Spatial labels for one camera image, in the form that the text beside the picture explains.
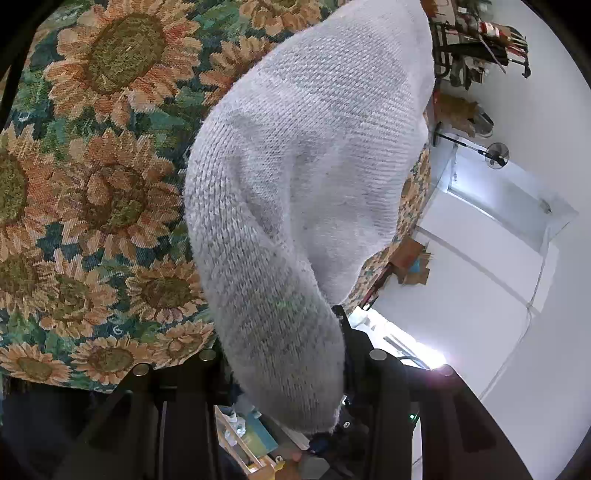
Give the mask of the grey knit sweater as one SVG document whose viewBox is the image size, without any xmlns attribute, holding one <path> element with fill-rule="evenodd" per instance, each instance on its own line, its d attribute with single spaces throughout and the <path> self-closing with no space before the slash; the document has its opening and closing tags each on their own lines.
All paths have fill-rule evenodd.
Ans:
<svg viewBox="0 0 591 480">
<path fill-rule="evenodd" d="M 338 421 L 332 307 L 396 234 L 434 80 L 419 2 L 352 1 L 273 48 L 197 133 L 185 221 L 215 332 L 252 404 L 290 429 Z"/>
</svg>

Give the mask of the brown paper bag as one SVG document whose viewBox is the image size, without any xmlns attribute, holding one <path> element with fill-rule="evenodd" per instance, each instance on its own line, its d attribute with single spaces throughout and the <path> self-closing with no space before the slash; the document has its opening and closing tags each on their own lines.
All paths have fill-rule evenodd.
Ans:
<svg viewBox="0 0 591 480">
<path fill-rule="evenodd" d="M 434 100 L 437 119 L 469 137 L 488 138 L 493 134 L 494 121 L 477 103 L 464 98 L 439 93 Z"/>
</svg>

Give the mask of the sunflower pattern bed cover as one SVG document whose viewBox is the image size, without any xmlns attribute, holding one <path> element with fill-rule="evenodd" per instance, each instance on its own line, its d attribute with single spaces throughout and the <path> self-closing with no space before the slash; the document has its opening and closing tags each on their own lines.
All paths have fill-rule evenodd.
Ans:
<svg viewBox="0 0 591 480">
<path fill-rule="evenodd" d="M 66 1 L 1 131 L 1 375 L 108 392 L 213 328 L 182 217 L 211 108 L 335 1 Z"/>
</svg>

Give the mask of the cardboard box with items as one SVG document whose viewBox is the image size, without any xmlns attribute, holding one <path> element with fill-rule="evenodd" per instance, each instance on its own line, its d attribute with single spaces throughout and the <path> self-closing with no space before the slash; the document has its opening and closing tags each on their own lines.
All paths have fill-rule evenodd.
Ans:
<svg viewBox="0 0 591 480">
<path fill-rule="evenodd" d="M 425 245 L 407 236 L 391 254 L 389 263 L 400 285 L 426 285 L 431 259 Z"/>
</svg>

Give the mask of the standing fan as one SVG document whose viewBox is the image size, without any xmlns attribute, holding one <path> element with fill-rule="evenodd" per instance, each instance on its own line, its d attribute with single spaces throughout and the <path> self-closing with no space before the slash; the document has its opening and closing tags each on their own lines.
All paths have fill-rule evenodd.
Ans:
<svg viewBox="0 0 591 480">
<path fill-rule="evenodd" d="M 468 140 L 460 140 L 444 133 L 442 122 L 438 122 L 433 132 L 433 145 L 436 146 L 440 140 L 447 140 L 459 147 L 469 149 L 478 153 L 485 159 L 485 163 L 494 170 L 504 168 L 510 161 L 509 148 L 501 142 L 494 142 L 488 147 L 480 146 Z"/>
</svg>

